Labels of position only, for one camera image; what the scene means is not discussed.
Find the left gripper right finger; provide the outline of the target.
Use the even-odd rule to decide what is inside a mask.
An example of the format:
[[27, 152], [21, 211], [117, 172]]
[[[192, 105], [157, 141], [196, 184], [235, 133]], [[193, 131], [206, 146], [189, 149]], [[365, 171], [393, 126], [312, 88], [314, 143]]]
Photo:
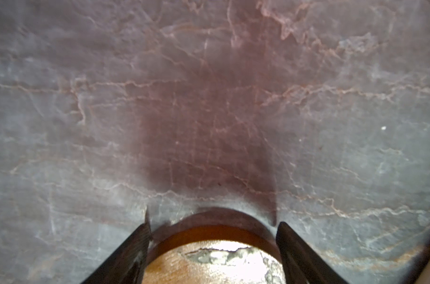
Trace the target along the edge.
[[287, 284], [347, 284], [286, 222], [276, 233]]

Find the brown glossy coaster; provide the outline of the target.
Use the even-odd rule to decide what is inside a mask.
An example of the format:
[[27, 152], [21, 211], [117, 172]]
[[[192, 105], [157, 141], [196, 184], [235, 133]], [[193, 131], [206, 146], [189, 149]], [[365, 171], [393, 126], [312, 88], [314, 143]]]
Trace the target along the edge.
[[272, 232], [251, 215], [205, 208], [153, 222], [145, 284], [283, 284]]

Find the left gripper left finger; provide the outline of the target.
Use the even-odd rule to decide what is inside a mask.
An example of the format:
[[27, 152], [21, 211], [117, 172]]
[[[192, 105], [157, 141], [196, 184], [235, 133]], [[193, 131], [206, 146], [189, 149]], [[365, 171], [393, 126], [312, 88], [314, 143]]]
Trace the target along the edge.
[[150, 225], [140, 225], [83, 284], [141, 284], [151, 241]]

